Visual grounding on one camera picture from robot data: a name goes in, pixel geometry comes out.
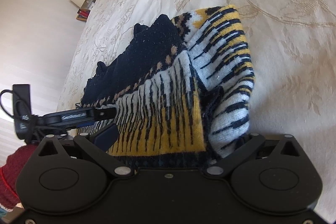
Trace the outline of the left hand in red glove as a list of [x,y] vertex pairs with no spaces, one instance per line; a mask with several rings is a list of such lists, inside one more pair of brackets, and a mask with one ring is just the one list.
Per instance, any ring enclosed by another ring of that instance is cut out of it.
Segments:
[[6,164],[1,167],[1,214],[13,211],[20,203],[16,190],[17,178],[36,148],[36,144],[20,147],[7,157]]

